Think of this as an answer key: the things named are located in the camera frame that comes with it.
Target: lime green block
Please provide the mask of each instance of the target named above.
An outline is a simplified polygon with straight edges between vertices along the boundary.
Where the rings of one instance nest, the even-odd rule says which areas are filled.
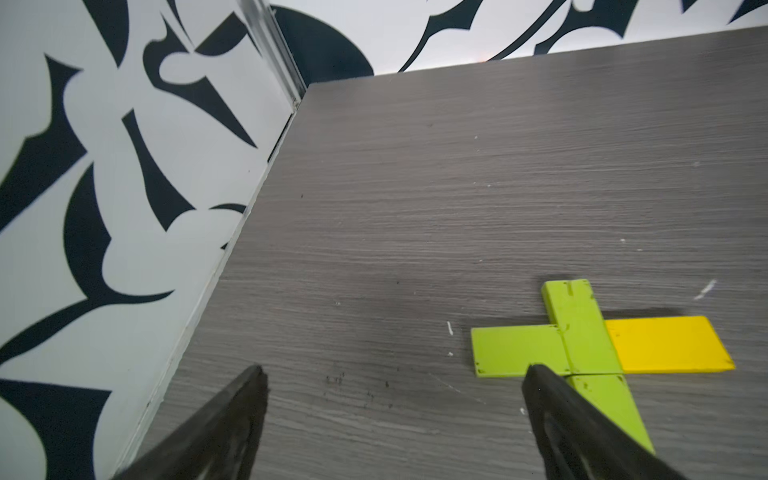
[[[563,339],[555,325],[493,326],[472,329],[477,376],[525,376],[543,363],[558,375],[570,375]]]
[[[568,383],[635,442],[655,453],[623,375],[571,376]]]
[[[574,375],[624,373],[588,280],[547,282],[541,295],[550,322],[563,335]]]

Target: white paint speck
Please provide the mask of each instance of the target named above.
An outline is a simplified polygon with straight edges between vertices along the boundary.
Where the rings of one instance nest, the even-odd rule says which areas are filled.
[[[715,284],[717,283],[717,280],[712,279],[710,282],[705,286],[698,295],[694,297],[694,300],[701,300],[704,298],[704,295],[707,295],[709,292],[712,291],[712,289],[715,287]]]

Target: gray wooden surface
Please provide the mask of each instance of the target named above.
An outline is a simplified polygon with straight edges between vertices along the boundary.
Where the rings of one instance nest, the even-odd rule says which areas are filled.
[[[766,44],[312,85],[144,447],[257,362],[254,478],[544,478],[521,380],[475,378],[469,330],[546,323],[541,282],[586,277],[606,318],[710,318],[737,370],[632,393],[684,474],[764,478]]]

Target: patterned wallpaper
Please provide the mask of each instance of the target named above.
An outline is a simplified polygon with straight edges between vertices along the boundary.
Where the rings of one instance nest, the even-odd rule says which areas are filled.
[[[292,108],[234,0],[0,18],[0,478],[108,478]]]
[[[768,0],[272,0],[307,84],[768,25]]]

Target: yellow block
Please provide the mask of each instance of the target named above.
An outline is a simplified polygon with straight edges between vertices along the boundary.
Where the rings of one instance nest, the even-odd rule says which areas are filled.
[[[723,372],[736,366],[705,316],[606,320],[625,373]]]

